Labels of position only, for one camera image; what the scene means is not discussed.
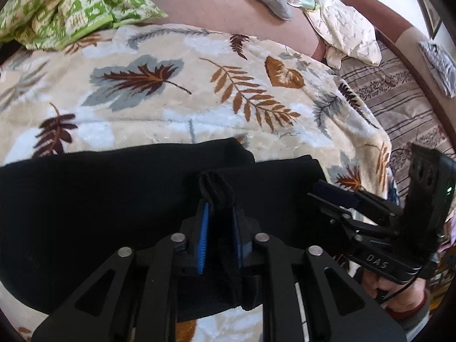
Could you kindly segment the person's right hand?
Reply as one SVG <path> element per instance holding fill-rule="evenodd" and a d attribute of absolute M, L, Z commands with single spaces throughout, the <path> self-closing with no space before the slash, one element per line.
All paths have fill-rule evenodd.
<path fill-rule="evenodd" d="M 398 292 L 397 295 L 382 305 L 383 308 L 388 308 L 394 313 L 406 313 L 415 310 L 426 299 L 426 280 L 421 278 L 416 279 L 406 289 L 404 285 L 398 285 L 374 272 L 364 270 L 361 285 L 372 298 L 376 298 L 379 291 Z"/>

